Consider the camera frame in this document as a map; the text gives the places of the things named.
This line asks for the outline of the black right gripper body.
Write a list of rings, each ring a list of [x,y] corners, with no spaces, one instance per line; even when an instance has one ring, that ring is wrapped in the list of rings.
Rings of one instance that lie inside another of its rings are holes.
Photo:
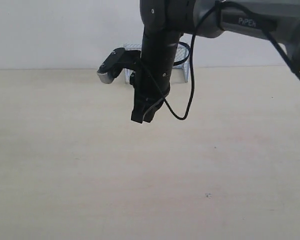
[[[170,78],[181,33],[174,30],[143,30],[141,72],[136,74],[134,101],[158,101],[170,93]]]

